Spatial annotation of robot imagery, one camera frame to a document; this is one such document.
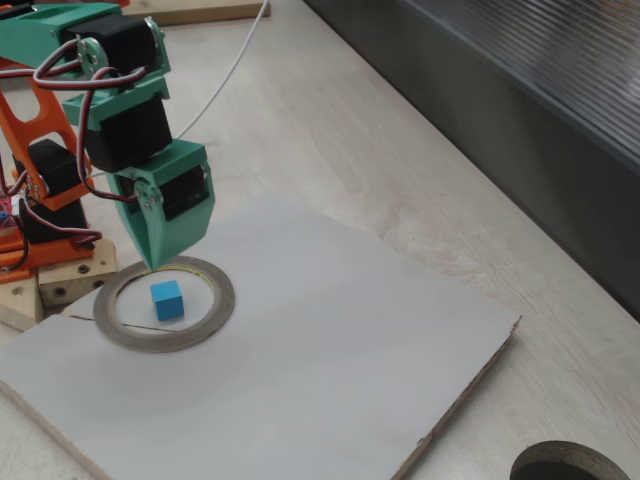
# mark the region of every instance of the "green bracket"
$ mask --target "green bracket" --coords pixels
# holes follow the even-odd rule
[[[61,44],[60,33],[78,23],[122,13],[108,3],[34,5],[35,11],[0,22],[0,58],[35,68]]]
[[[91,101],[89,129],[101,130],[103,120],[124,110],[151,100],[157,94],[167,100],[169,89],[164,75],[171,71],[167,50],[160,27],[150,18],[145,19],[156,40],[156,58],[149,72],[134,87],[120,92],[118,89],[97,90]],[[78,44],[78,57],[86,77],[91,77],[98,69],[108,65],[108,59],[100,44],[93,38],[85,38]],[[83,95],[79,95],[62,104],[64,113],[72,125],[78,125]]]
[[[204,172],[202,189],[189,192],[188,208],[167,219],[162,186],[194,168]],[[137,202],[118,202],[122,222],[146,265],[155,270],[204,237],[213,212],[215,196],[204,146],[174,140],[142,168],[127,168],[107,175],[109,186],[130,195],[125,185],[133,182]]]

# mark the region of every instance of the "tape roll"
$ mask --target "tape roll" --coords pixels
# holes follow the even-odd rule
[[[192,257],[176,257],[155,270],[184,271],[202,278],[214,296],[213,305],[198,323],[177,332],[145,334],[122,325],[116,314],[116,300],[131,282],[152,272],[143,262],[118,272],[98,293],[93,306],[93,318],[100,331],[113,343],[127,350],[145,353],[167,353],[197,345],[222,327],[235,307],[235,291],[227,275],[215,265]]]

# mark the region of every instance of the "green robotic arm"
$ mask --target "green robotic arm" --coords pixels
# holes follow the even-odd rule
[[[60,63],[77,59],[81,66],[81,73],[66,74],[70,80],[91,79],[105,67],[113,78],[146,72],[126,86],[95,90],[84,146],[114,194],[135,196],[118,202],[118,213],[147,266],[156,269],[204,236],[215,202],[204,146],[174,139],[169,131],[162,105],[170,70],[163,34],[151,19],[123,16],[112,4],[0,11],[0,58],[36,68],[69,42],[74,48]],[[74,125],[83,98],[63,104]]]

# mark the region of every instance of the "robotic arm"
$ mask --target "robotic arm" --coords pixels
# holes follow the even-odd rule
[[[30,248],[22,270],[91,255],[97,237],[78,240],[87,232],[79,200],[87,193],[117,201],[151,269],[204,236],[215,201],[207,156],[204,146],[171,136],[162,103],[169,98],[169,61],[151,19],[123,16],[114,4],[4,8],[0,68],[0,82],[30,77],[41,107],[22,122],[0,90],[0,127],[14,155],[16,186],[8,190],[0,180],[5,195],[24,185],[18,226]],[[84,93],[61,108],[51,91],[57,89]],[[78,126],[77,138],[70,124]],[[42,139],[50,133],[64,146]],[[106,172],[111,192],[95,189],[91,164]],[[15,236],[0,236],[0,266],[15,262],[19,251],[24,257],[20,245]]]

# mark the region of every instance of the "blue cube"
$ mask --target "blue cube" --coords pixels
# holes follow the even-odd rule
[[[156,306],[158,320],[171,320],[184,315],[182,293],[175,280],[151,285],[151,296]]]

